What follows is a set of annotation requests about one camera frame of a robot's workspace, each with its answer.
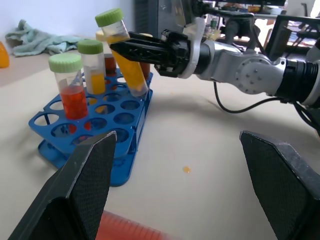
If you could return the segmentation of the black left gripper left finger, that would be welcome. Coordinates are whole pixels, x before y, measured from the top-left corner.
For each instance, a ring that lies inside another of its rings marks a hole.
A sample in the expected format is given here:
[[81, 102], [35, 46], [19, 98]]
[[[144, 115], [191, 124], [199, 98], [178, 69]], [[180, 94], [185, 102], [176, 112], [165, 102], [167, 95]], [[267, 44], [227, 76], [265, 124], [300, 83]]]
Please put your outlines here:
[[108, 197], [115, 131], [78, 144], [44, 184], [8, 240], [96, 240]]

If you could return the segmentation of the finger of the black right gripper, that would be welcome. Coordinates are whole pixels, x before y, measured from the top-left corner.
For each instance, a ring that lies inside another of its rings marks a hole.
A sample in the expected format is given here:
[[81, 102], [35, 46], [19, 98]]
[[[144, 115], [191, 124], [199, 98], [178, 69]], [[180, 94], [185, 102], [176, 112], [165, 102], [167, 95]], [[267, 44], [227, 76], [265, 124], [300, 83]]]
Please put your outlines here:
[[132, 32], [129, 31], [129, 42], [141, 42], [141, 41], [145, 41], [145, 42], [152, 42], [152, 43], [162, 43], [163, 40], [153, 37], [151, 34], [148, 33], [136, 33], [136, 32]]
[[127, 39], [112, 43], [111, 50], [127, 60], [159, 65], [163, 62], [163, 48], [155, 42]]

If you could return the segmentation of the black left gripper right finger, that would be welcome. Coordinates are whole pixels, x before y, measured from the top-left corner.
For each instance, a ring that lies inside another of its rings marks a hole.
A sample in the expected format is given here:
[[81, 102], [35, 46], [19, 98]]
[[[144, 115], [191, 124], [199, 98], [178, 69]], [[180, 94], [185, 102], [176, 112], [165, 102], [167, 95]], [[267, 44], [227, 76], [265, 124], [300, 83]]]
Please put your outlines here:
[[320, 175], [287, 142], [246, 130], [239, 140], [277, 240], [320, 240]]

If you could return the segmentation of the yellow test tube green cap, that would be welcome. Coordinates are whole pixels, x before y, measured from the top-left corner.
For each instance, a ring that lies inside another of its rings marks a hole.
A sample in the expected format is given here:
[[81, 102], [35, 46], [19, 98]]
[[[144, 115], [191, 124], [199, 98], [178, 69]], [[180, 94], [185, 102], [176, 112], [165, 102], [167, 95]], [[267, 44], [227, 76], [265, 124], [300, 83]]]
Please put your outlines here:
[[[113, 8], [95, 16], [95, 21], [98, 27], [102, 29], [109, 46], [130, 38], [123, 18], [124, 14], [120, 8]], [[126, 59], [114, 50], [111, 52], [122, 72], [131, 95], [134, 97], [145, 95], [149, 88], [140, 64]]]
[[85, 39], [77, 43], [77, 49], [81, 55], [87, 92], [92, 95], [103, 94], [106, 86], [102, 42]]

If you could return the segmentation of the blue test tube rack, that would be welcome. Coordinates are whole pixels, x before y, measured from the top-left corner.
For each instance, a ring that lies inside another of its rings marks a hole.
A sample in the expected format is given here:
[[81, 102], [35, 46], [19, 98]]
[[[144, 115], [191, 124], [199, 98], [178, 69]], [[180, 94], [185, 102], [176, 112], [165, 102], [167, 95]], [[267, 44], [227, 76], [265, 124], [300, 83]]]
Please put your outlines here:
[[153, 91], [144, 98], [133, 97], [120, 71], [105, 79], [106, 92], [87, 93], [88, 116], [68, 120], [57, 95], [42, 111], [28, 122], [30, 128], [42, 137], [38, 152], [57, 169], [62, 168], [76, 146], [82, 141], [110, 131], [116, 132], [116, 147], [111, 170], [110, 186], [124, 185], [130, 178], [144, 128]]

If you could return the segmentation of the red test tube green cap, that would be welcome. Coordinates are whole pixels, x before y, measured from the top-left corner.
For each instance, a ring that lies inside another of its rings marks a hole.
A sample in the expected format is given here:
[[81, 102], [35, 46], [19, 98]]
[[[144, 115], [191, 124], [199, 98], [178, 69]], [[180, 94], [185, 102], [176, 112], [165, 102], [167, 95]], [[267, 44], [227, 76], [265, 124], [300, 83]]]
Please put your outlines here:
[[79, 120], [88, 115], [83, 85], [82, 58], [75, 53], [59, 53], [49, 57], [49, 68], [54, 73], [66, 118]]

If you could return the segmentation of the dark grey cabinet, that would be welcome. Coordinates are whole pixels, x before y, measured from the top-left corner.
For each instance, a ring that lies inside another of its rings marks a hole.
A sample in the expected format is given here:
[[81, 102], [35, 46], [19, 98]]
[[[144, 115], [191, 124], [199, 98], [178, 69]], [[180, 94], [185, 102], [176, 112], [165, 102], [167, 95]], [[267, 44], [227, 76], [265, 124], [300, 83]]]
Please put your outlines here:
[[172, 0], [134, 0], [134, 31], [161, 38], [164, 30], [182, 32]]

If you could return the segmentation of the light green towel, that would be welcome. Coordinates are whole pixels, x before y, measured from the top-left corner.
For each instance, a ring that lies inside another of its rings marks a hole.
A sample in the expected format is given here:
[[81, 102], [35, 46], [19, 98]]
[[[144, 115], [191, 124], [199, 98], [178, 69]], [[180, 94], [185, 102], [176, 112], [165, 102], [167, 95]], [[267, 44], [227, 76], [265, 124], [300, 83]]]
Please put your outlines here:
[[15, 57], [29, 57], [40, 54], [56, 55], [76, 50], [83, 37], [55, 35], [31, 27], [22, 19], [18, 26], [5, 35], [5, 41], [12, 48]]

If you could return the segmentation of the orange plastic object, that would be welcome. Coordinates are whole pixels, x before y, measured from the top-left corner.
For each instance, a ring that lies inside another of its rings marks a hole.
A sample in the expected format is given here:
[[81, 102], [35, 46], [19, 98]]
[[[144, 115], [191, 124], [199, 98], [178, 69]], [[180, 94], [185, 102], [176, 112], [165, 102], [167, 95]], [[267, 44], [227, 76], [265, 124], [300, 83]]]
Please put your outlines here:
[[0, 68], [8, 68], [9, 66], [10, 66], [9, 54], [4, 44], [0, 41]]

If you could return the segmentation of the black monitor frame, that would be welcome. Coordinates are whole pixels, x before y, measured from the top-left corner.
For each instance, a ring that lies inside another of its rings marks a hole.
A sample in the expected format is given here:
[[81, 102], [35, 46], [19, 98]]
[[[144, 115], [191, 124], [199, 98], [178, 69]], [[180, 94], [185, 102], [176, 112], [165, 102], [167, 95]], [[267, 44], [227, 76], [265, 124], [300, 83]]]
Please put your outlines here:
[[278, 15], [266, 46], [270, 60], [305, 52], [320, 38], [320, 16]]

